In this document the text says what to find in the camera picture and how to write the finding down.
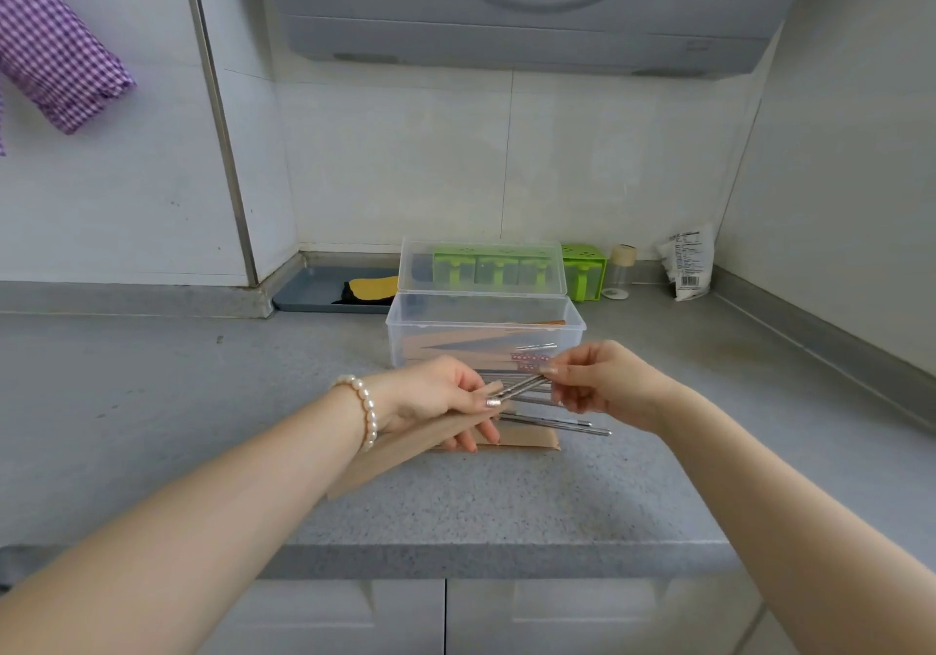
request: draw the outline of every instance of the white packet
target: white packet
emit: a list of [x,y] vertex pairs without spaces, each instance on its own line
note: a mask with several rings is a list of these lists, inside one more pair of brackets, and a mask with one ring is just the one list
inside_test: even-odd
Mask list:
[[673,234],[658,243],[656,249],[663,257],[666,275],[676,285],[676,300],[691,300],[708,293],[715,262],[710,223]]

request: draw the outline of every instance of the open plastic storage box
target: open plastic storage box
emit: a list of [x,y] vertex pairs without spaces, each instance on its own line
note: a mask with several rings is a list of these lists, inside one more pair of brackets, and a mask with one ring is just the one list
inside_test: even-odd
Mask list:
[[451,354],[475,369],[533,371],[585,331],[558,243],[404,239],[398,288],[393,366]]

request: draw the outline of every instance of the person's left arm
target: person's left arm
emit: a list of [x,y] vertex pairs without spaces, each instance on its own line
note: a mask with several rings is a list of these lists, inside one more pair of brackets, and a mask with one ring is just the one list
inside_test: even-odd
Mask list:
[[[454,410],[477,413],[499,440],[484,383],[451,358],[364,381],[381,428]],[[0,599],[4,653],[195,651],[344,472],[364,429],[361,400],[340,385],[163,487]],[[468,434],[459,443],[474,450]]]

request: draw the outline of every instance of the white cabinet door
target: white cabinet door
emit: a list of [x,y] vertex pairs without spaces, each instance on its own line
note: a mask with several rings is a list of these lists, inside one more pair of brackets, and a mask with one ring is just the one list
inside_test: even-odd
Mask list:
[[730,655],[760,606],[743,572],[449,580],[447,655]]
[[445,581],[255,581],[200,655],[442,655]]
[[800,655],[800,651],[774,614],[766,611],[740,655]]

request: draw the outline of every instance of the gray tray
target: gray tray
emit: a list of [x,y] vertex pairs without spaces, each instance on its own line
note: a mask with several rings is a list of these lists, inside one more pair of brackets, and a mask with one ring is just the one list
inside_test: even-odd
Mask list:
[[344,266],[313,266],[303,269],[279,293],[273,296],[273,306],[287,312],[357,312],[386,315],[388,305],[332,305],[342,299],[342,289],[356,278],[386,278],[396,275],[396,269],[350,268]]

